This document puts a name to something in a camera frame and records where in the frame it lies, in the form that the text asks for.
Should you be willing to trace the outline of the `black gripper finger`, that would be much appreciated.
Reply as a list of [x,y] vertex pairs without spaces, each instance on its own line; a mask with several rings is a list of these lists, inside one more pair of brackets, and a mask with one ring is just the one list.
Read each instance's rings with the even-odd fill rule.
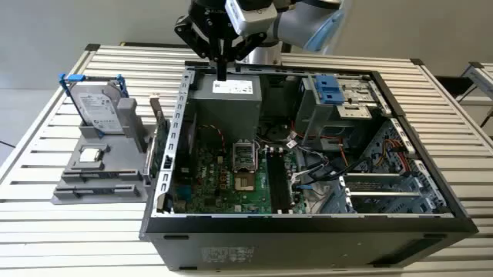
[[207,38],[197,25],[193,22],[190,16],[181,16],[175,24],[175,33],[182,38],[183,42],[195,51],[202,58],[209,58],[215,62],[217,80],[222,81],[222,54],[218,38]]
[[227,80],[229,63],[241,61],[266,39],[266,32],[255,33],[247,36],[234,47],[231,42],[225,44],[222,60],[222,80]]

